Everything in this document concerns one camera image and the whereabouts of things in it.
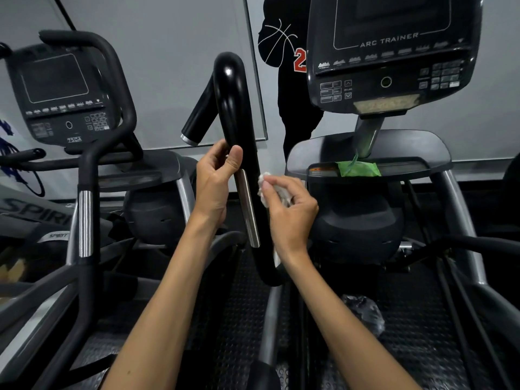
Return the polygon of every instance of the black floor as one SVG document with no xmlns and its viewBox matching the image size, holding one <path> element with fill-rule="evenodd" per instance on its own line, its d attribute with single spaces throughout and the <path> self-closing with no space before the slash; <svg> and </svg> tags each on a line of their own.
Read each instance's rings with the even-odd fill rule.
<svg viewBox="0 0 520 390">
<path fill-rule="evenodd" d="M 486 223 L 481 216 L 479 194 L 469 194 L 470 207 L 477 209 L 479 222 Z M 420 193 L 419 198 L 435 235 L 442 235 L 444 224 L 440 204 L 428 193 Z M 406 223 L 407 236 L 422 239 L 417 224 L 413 221 L 408 208 Z M 230 201 L 226 224 L 231 230 L 244 231 L 244 224 L 237 201 Z M 202 294 L 211 293 L 201 290 Z M 290 290 L 286 288 L 283 297 L 279 354 L 277 372 L 282 388 L 290 389 L 291 346 L 293 342 L 291 316 L 289 315 Z M 256 273 L 251 253 L 246 250 L 238 261 L 229 294 L 224 304 L 223 315 L 215 334 L 212 358 L 206 360 L 204 368 L 208 372 L 208 389 L 245 389 L 249 366 L 255 360 L 261 341 L 264 311 L 269 295 Z M 379 280 L 378 304 L 386 321 L 386 330 L 380 340 L 396 359 L 428 390 L 455 390 L 469 388 L 462 364 L 452 321 L 445 308 L 442 293 L 435 272 L 426 265 L 416 265 L 410 274 L 385 274 Z M 75 366 L 82 366 L 108 354 L 117 353 L 137 320 L 144 303 L 121 303 L 110 314 L 98 322 L 93 336 L 89 339 Z M 194 321 L 200 324 L 200 316 Z M 318 387 L 323 389 L 347 388 L 335 369 L 333 360 L 326 348 L 316 342 L 311 356 L 316 367 Z M 495 388 L 488 380 L 482 365 L 483 389 Z M 69 388 L 95 389 L 99 386 L 104 373 Z M 191 385 L 186 388 L 198 388 Z"/>
</svg>

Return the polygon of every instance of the exercise machine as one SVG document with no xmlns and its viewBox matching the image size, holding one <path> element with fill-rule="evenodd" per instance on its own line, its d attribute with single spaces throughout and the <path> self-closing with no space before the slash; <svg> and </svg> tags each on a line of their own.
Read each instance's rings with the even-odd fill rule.
<svg viewBox="0 0 520 390">
<path fill-rule="evenodd" d="M 482 0 L 311 1 L 306 62 L 311 102 L 324 111 L 359 117 L 354 132 L 296 144 L 285 173 L 304 181 L 318 200 L 320 212 L 309 236 L 309 253 L 320 272 L 338 294 L 364 294 L 384 305 L 383 317 L 386 315 L 388 322 L 387 338 L 383 333 L 382 342 L 405 368 L 414 370 L 425 387 L 442 379 L 422 374 L 420 363 L 410 362 L 421 358 L 414 352 L 415 345 L 448 336 L 456 339 L 459 348 L 454 353 L 458 357 L 448 364 L 461 368 L 464 378 L 460 386 L 470 388 L 480 388 L 484 380 L 476 368 L 480 357 L 473 354 L 472 345 L 483 345 L 480 351 L 488 362 L 488 374 L 497 380 L 497 386 L 508 389 L 513 386 L 490 334 L 499 334 L 514 355 L 520 351 L 520 312 L 487 284 L 481 255 L 517 257 L 520 245 L 475 236 L 451 172 L 450 153 L 439 137 L 428 131 L 381 130 L 386 117 L 401 116 L 416 106 L 450 96 L 470 82 L 481 20 Z M 356 157 L 376 163 L 381 176 L 341 177 L 337 162 Z M 248 178 L 250 185 L 257 176 Z M 423 225 L 426 245 L 409 240 L 403 243 L 401 183 L 409 187 L 410 180 L 422 177 L 430 177 L 437 189 L 450 235 L 431 241 Z M 253 205 L 258 202 L 257 197 L 246 198 Z M 414 207 L 419 217 L 420 206 Z M 264 208 L 254 211 L 258 233 L 264 224 L 258 219 L 264 216 Z M 266 241 L 266 250 L 271 247 Z M 427 259 L 425 263 L 418 263 L 423 259 Z M 251 365 L 249 389 L 280 388 L 275 366 L 283 271 L 264 256 L 266 262 L 270 268 L 262 268 L 259 274 L 275 287 L 267 304 L 259 358 Z M 410 274 L 400 273 L 409 269 Z M 435 300 L 433 294 L 442 297 Z M 443 312 L 442 320 L 451 318 L 454 334 L 443 329 L 423 330 L 426 323 L 417 318 L 435 315 L 425 309 L 429 304 Z M 316 364 L 322 348 L 313 340 L 316 329 L 311 335 L 313 323 L 308 313 L 303 307 L 296 315 L 299 325 L 294 344 L 298 355 L 290 370 L 298 372 L 290 388 L 332 385 L 319 382 L 337 375 L 330 369 L 324 374 L 322 370 L 328 368 L 320 365 L 323 361 Z M 392 321 L 395 317 L 402 319 L 401 328 L 399 322 Z M 461 321 L 469 323 L 466 330 L 474 329 L 471 334 L 478 334 L 478 341 L 470 339 Z M 437 358 L 439 352 L 432 348 L 430 353 L 425 364 L 447 368 L 446 362 Z"/>
<path fill-rule="evenodd" d="M 33 283 L 0 285 L 0 295 L 11 297 L 0 307 L 0 383 L 48 389 L 77 379 L 69 368 L 102 302 L 146 301 L 159 284 L 119 274 L 113 266 L 104 271 L 103 250 L 116 255 L 114 244 L 103 242 L 100 192 L 127 192 L 123 210 L 134 238 L 117 241 L 124 243 L 117 246 L 119 255 L 138 243 L 154 248 L 162 242 L 163 248 L 167 238 L 182 234 L 193 209 L 196 162 L 170 151 L 143 151 L 133 133 L 137 115 L 123 69 L 107 40 L 92 32 L 49 30 L 40 39 L 43 44 L 15 51 L 2 44 L 1 55 L 32 137 L 79 156 L 44 160 L 44 150 L 32 149 L 4 155 L 0 164 L 27 171 L 77 168 L 78 193 L 72 216 L 59 225 L 67 234 L 65 265 Z M 98 166 L 106 164 L 121 164 L 121 172 L 99 176 Z M 244 242 L 240 232 L 221 232 L 206 268 Z M 74 319 L 68 327 L 66 314 Z"/>
</svg>

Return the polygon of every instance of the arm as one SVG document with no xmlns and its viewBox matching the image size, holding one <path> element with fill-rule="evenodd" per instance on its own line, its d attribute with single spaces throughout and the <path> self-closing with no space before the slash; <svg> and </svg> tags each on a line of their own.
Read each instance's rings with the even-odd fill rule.
<svg viewBox="0 0 520 390">
<path fill-rule="evenodd" d="M 315 269 L 307 238 L 318 212 L 298 179 L 266 176 L 262 187 L 269 204 L 276 251 L 320 329 L 337 367 L 352 390 L 420 390 L 373 334 L 354 316 Z M 295 204 L 285 208 L 270 184 L 285 187 Z"/>
<path fill-rule="evenodd" d="M 219 141 L 197 165 L 197 200 L 168 269 L 115 360 L 103 390 L 175 387 L 206 257 L 226 217 L 228 180 L 242 150 Z"/>
</svg>

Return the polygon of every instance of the white cloth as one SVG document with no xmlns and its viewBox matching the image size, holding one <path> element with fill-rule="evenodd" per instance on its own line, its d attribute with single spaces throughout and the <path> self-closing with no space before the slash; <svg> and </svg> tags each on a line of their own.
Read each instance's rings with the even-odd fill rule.
<svg viewBox="0 0 520 390">
<path fill-rule="evenodd" d="M 262 184 L 264 183 L 264 176 L 271 175 L 270 173 L 263 173 L 260 174 L 258 177 L 258 195 L 260 196 L 260 199 L 262 200 L 262 204 L 265 208 L 269 208 L 269 205 L 267 204 L 267 201 L 265 200 L 264 194 L 262 193 Z M 289 208 L 291 205 L 293 205 L 292 199 L 293 197 L 291 194 L 287 191 L 287 189 L 281 187 L 281 186 L 273 186 L 275 188 L 275 191 L 278 193 L 278 196 L 280 197 L 280 201 L 282 202 L 283 206 L 286 208 Z"/>
</svg>

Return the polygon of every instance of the finger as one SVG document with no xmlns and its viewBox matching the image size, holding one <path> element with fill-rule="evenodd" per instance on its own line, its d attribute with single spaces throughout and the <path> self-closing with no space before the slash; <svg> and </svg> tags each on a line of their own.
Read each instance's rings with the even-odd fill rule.
<svg viewBox="0 0 520 390">
<path fill-rule="evenodd" d="M 237 172 L 240 168 L 240 164 L 242 164 L 243 155 L 244 152 L 242 148 L 238 145 L 234 145 L 229 151 L 229 155 L 226 158 L 226 161 L 224 162 L 222 167 L 220 167 L 217 170 L 218 174 L 225 180 L 228 180 L 231 177 L 231 175 Z"/>
<path fill-rule="evenodd" d="M 281 186 L 294 197 L 294 203 L 305 201 L 310 197 L 309 192 L 303 186 L 302 182 L 297 178 L 291 178 L 288 176 L 274 176 L 274 175 L 266 175 L 264 176 L 264 180 L 268 181 L 270 184 L 275 184 L 277 186 Z"/>
<path fill-rule="evenodd" d="M 227 143 L 224 138 L 214 143 L 208 152 L 199 160 L 199 163 L 211 166 L 212 169 L 216 169 L 219 164 L 219 158 L 225 155 L 227 149 Z"/>
<path fill-rule="evenodd" d="M 265 201 L 267 202 L 267 206 L 269 210 L 280 209 L 283 208 L 283 204 L 280 201 L 280 197 L 276 192 L 275 188 L 267 182 L 264 178 L 264 182 L 262 183 L 262 193 L 264 194 Z"/>
</svg>

